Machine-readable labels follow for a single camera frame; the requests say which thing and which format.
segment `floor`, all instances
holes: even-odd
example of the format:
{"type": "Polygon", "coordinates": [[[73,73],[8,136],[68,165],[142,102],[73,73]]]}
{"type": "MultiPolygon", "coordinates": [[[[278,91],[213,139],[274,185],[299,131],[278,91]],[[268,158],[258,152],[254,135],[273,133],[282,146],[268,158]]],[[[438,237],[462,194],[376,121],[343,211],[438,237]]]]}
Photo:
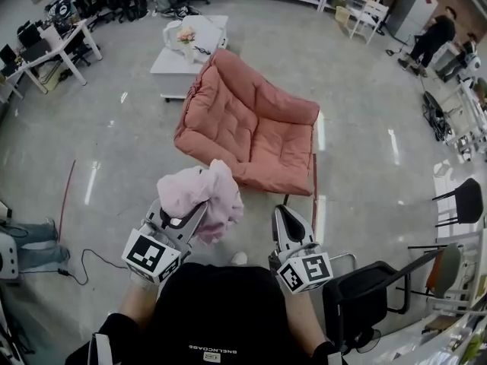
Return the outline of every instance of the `floor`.
{"type": "MultiPolygon", "coordinates": [[[[332,15],[281,0],[214,0],[201,9],[230,17],[230,49],[246,63],[278,87],[319,103],[316,232],[331,256],[353,252],[359,266],[384,260],[402,268],[419,256],[407,246],[432,243],[438,235],[438,205],[431,198],[472,175],[484,183],[482,158],[464,162],[435,141],[422,117],[421,81],[384,52],[399,48],[388,36],[375,36],[369,46],[360,37],[348,40],[332,15]]],[[[94,39],[103,61],[82,67],[88,85],[70,78],[47,95],[21,88],[25,100],[12,100],[0,129],[0,198],[16,221],[59,219],[75,161],[62,244],[71,251],[68,269],[80,281],[81,251],[91,248],[121,264],[130,230],[157,196],[158,179],[197,164],[173,146],[182,103],[165,103],[149,74],[168,21],[149,15],[99,27],[94,39]]],[[[438,95],[447,90],[430,78],[424,85],[438,95]]],[[[282,196],[241,192],[244,219],[211,248],[196,241],[194,260],[223,265],[243,250],[251,263],[266,265],[271,213],[282,196]]],[[[293,196],[290,206],[311,220],[312,198],[293,196]]],[[[9,290],[37,346],[31,363],[62,363],[117,309],[126,271],[89,253],[84,261],[90,280],[83,287],[38,274],[9,290]]],[[[334,265],[336,275],[350,268],[345,260],[334,265]]],[[[413,275],[414,289],[426,274],[413,275]]],[[[319,294],[314,297],[319,310],[319,294]]],[[[380,329],[399,329],[425,310],[424,299],[415,298],[408,314],[388,317],[380,329]]]]}

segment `flower vase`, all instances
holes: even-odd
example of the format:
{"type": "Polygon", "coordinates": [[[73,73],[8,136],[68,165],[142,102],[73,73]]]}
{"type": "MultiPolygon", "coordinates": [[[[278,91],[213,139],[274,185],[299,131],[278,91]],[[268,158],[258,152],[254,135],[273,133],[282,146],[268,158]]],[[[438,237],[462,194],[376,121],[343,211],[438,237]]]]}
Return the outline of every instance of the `flower vase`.
{"type": "Polygon", "coordinates": [[[183,54],[184,59],[188,64],[192,64],[195,61],[195,55],[193,53],[193,46],[191,46],[191,42],[183,43],[183,54]]]}

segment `pink armchair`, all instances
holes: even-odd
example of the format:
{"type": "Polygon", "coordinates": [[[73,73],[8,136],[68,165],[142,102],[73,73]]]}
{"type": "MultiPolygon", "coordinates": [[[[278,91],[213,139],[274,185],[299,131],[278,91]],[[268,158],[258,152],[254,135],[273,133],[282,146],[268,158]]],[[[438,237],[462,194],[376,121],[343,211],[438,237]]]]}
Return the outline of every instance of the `pink armchair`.
{"type": "Polygon", "coordinates": [[[223,160],[243,186],[311,195],[319,110],[219,49],[189,89],[174,144],[207,165],[223,160]]]}

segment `pink cloth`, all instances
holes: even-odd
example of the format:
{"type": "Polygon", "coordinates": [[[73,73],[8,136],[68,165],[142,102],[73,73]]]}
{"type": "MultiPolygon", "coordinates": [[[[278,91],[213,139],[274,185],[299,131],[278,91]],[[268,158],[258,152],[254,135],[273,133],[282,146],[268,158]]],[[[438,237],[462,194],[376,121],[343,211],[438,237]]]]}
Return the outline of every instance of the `pink cloth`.
{"type": "Polygon", "coordinates": [[[192,167],[158,181],[162,209],[179,219],[201,202],[208,210],[196,235],[205,243],[222,237],[244,215],[244,204],[230,168],[222,160],[213,160],[209,169],[192,167]]]}

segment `white kettle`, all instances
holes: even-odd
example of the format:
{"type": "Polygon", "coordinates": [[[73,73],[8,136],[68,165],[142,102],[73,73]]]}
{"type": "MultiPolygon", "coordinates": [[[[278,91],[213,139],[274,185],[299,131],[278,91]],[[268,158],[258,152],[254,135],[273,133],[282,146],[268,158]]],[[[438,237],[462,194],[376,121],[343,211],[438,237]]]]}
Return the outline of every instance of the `white kettle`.
{"type": "Polygon", "coordinates": [[[162,31],[164,43],[172,50],[180,49],[180,44],[177,41],[177,33],[180,31],[182,24],[182,21],[171,21],[162,31]]]}

